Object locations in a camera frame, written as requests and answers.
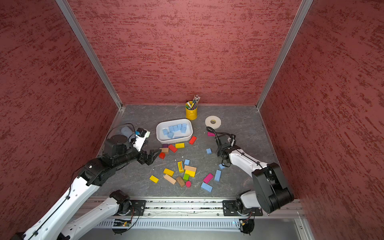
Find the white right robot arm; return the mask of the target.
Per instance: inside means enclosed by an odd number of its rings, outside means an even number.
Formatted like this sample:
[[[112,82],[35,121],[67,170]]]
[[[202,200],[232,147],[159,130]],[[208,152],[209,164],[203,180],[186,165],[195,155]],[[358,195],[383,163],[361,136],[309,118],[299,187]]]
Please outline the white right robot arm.
[[[223,166],[236,166],[253,180],[254,190],[240,194],[236,200],[236,209],[240,214],[254,208],[270,214],[294,201],[294,191],[277,163],[267,164],[251,157],[236,145],[235,135],[215,134],[215,141],[217,156],[222,158]]]

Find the red small block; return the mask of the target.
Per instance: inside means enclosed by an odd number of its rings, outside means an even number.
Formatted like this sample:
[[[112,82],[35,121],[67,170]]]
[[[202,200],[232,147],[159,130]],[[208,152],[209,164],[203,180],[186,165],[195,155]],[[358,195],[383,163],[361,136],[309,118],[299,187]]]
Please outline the red small block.
[[[161,158],[161,159],[163,159],[163,160],[164,160],[164,159],[165,159],[165,157],[166,157],[166,154],[165,154],[165,153],[160,153],[160,154],[159,154],[159,158]]]

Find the yellow block centre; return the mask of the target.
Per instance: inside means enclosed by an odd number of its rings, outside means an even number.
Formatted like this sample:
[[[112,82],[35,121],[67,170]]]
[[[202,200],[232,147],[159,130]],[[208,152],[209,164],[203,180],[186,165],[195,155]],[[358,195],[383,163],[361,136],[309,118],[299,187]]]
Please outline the yellow block centre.
[[[170,177],[172,177],[174,175],[174,171],[170,170],[170,169],[164,169],[163,173],[165,175],[168,175]]]

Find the white rectangular bowl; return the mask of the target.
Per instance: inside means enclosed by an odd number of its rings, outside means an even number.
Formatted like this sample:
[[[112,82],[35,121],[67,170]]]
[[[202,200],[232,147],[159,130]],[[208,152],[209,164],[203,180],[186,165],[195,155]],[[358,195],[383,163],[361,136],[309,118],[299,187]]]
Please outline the white rectangular bowl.
[[[170,126],[175,126],[178,124],[182,124],[182,127],[186,126],[187,131],[185,134],[181,133],[181,130],[178,130],[177,132],[174,132],[175,136],[173,139],[168,138],[168,135],[163,134],[163,129],[167,129],[169,131]],[[193,127],[192,123],[188,119],[178,119],[178,120],[172,120],[172,121],[166,121],[161,122],[156,127],[156,135],[157,139],[161,144],[174,144],[179,142],[186,142],[189,141],[193,136]]]

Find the white tape roll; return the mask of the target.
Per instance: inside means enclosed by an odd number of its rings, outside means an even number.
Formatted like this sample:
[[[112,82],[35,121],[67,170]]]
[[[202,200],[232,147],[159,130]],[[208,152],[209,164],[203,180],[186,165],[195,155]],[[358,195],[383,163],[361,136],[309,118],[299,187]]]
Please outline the white tape roll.
[[[205,119],[205,124],[212,129],[218,129],[222,124],[222,120],[217,116],[208,116]]]

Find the yellow block near bowl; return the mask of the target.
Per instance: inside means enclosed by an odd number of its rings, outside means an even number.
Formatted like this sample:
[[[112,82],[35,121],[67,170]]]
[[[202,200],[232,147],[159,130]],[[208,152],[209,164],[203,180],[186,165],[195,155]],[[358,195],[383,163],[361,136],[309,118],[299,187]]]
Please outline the yellow block near bowl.
[[[177,144],[175,144],[175,147],[176,147],[176,149],[183,149],[183,148],[185,148],[185,144],[184,143],[177,143]]]

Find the striped yellow block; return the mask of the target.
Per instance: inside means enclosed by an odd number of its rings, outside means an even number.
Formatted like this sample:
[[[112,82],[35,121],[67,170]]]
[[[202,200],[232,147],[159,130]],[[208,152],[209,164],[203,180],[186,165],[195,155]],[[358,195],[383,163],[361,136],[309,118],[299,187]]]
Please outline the striped yellow block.
[[[183,162],[178,162],[178,170],[179,170],[179,173],[183,173],[185,171]]]

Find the red upright block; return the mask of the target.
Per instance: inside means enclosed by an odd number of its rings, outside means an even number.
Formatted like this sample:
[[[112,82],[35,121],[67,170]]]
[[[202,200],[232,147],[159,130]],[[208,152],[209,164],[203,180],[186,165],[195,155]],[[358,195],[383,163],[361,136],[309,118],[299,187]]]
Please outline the red upright block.
[[[190,141],[189,141],[189,144],[193,145],[193,144],[195,143],[196,140],[197,140],[197,137],[192,136],[192,138],[191,138]]]

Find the light blue upright block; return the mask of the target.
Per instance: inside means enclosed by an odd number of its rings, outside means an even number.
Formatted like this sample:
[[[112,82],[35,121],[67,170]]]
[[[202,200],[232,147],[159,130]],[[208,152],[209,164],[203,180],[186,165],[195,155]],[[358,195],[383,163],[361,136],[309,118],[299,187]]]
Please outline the light blue upright block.
[[[216,173],[215,173],[215,181],[217,181],[217,182],[220,181],[221,173],[222,173],[222,171],[220,171],[220,170],[216,170]]]

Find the dark wood block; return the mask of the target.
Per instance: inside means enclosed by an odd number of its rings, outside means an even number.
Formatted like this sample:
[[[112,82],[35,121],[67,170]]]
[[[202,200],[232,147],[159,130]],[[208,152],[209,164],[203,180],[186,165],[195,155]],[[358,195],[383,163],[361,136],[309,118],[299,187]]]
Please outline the dark wood block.
[[[180,185],[181,188],[183,188],[183,187],[186,185],[186,182],[185,182],[184,179],[183,179],[182,177],[180,177],[180,176],[178,176],[178,177],[176,178],[176,181],[177,181],[177,183]]]

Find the magenta block front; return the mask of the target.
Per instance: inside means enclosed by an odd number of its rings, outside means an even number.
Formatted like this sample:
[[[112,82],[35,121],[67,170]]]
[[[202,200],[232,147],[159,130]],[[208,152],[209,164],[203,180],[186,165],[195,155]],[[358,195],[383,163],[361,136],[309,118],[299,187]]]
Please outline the magenta block front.
[[[205,178],[204,178],[204,183],[208,184],[212,179],[214,178],[214,175],[209,173]]]

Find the tan wood block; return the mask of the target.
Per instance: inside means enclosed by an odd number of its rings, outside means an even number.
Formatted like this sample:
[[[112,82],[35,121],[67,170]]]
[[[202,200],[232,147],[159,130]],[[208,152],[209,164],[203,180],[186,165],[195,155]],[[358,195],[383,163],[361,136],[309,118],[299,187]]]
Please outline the tan wood block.
[[[196,167],[191,167],[191,166],[184,166],[184,169],[186,171],[192,171],[192,172],[196,172],[197,171]]]

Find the yellow block beside green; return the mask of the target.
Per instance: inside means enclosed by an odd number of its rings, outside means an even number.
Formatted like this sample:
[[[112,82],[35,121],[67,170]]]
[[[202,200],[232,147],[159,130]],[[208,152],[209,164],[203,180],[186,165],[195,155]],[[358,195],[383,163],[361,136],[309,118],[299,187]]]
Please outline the yellow block beside green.
[[[193,172],[193,171],[190,171],[190,170],[186,170],[185,171],[185,174],[189,175],[190,177],[194,178],[195,175],[196,175],[196,172]]]

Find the light blue block front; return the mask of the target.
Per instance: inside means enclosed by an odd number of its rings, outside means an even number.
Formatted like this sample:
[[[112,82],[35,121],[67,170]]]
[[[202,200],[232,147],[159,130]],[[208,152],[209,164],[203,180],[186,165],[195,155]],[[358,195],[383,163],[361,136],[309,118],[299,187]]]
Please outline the light blue block front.
[[[203,190],[205,190],[205,191],[208,191],[208,192],[212,192],[212,189],[213,189],[213,187],[212,186],[210,186],[209,184],[207,184],[207,183],[202,183],[202,185],[201,185],[201,188],[203,189]]]

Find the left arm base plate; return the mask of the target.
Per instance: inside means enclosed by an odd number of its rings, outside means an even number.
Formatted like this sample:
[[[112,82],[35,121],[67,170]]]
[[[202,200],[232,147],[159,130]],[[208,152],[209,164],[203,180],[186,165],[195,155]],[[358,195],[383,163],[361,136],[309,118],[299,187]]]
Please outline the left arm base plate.
[[[119,214],[122,216],[143,216],[147,201],[145,200],[126,200],[122,203]]]

